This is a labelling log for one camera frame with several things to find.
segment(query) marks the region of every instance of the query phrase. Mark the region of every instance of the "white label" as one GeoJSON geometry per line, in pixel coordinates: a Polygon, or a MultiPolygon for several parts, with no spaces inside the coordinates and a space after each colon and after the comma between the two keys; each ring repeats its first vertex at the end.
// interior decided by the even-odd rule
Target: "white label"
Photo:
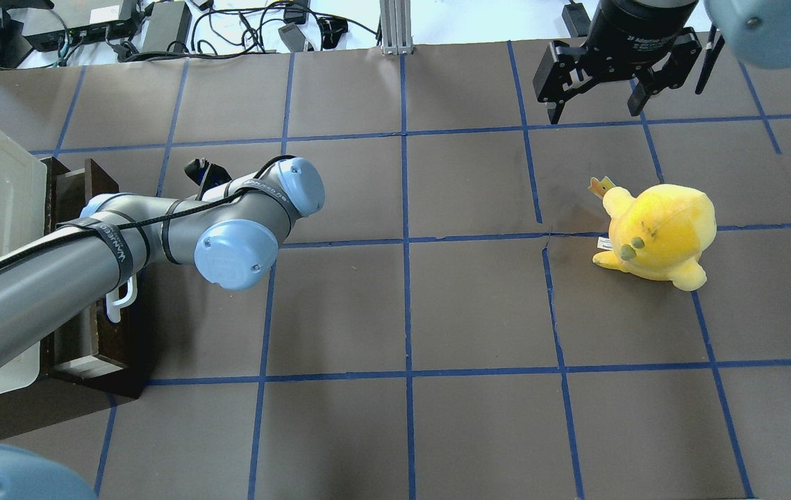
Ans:
{"type": "Polygon", "coordinates": [[[99,7],[90,10],[90,24],[114,22],[120,17],[120,6],[99,7]]]}

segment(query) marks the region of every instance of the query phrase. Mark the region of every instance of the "yellow plush toy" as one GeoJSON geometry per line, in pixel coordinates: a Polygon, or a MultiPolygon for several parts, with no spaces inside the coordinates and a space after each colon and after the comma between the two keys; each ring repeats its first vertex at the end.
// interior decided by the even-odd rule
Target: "yellow plush toy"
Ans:
{"type": "Polygon", "coordinates": [[[613,250],[596,253],[592,261],[656,281],[672,281],[687,292],[707,281],[697,261],[716,237],[713,203],[699,190],[659,184],[633,197],[608,177],[590,181],[611,216],[608,237],[613,250]]]}

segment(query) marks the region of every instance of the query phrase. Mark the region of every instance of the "plush toy arm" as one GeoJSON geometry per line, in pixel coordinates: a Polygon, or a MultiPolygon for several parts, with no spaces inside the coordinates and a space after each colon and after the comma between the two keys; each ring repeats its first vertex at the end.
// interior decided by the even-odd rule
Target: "plush toy arm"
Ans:
{"type": "Polygon", "coordinates": [[[602,199],[602,205],[605,206],[605,211],[612,219],[619,217],[626,212],[627,208],[634,202],[633,195],[630,191],[623,187],[612,187],[605,192],[605,197],[602,199]]]}
{"type": "Polygon", "coordinates": [[[672,281],[676,288],[692,292],[703,287],[707,282],[707,273],[703,271],[696,259],[688,259],[669,272],[667,279],[672,281]]]}
{"type": "Polygon", "coordinates": [[[605,269],[623,270],[620,269],[620,259],[615,256],[613,250],[605,250],[605,252],[596,253],[595,256],[592,257],[592,263],[605,269]]]}

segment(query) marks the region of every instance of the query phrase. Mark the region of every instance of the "plush toy foot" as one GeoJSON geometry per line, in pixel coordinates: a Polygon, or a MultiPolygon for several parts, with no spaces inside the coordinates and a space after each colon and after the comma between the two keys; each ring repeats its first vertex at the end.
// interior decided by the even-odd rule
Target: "plush toy foot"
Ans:
{"type": "Polygon", "coordinates": [[[596,253],[592,257],[592,263],[605,269],[623,270],[620,269],[620,259],[611,250],[596,253]]]}
{"type": "Polygon", "coordinates": [[[667,279],[672,281],[676,288],[685,292],[693,292],[703,287],[704,283],[707,282],[707,273],[703,271],[697,260],[688,259],[682,265],[672,270],[667,275],[667,279]]]}

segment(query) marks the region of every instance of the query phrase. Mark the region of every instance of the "yellow toy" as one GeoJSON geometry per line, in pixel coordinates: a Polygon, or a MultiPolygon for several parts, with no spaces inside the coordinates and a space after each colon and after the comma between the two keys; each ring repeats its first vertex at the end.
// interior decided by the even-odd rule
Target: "yellow toy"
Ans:
{"type": "Polygon", "coordinates": [[[596,253],[592,261],[655,281],[672,281],[691,292],[707,274],[697,261],[716,237],[713,203],[699,190],[659,184],[633,197],[608,177],[590,181],[611,216],[608,237],[613,250],[596,253]]]}

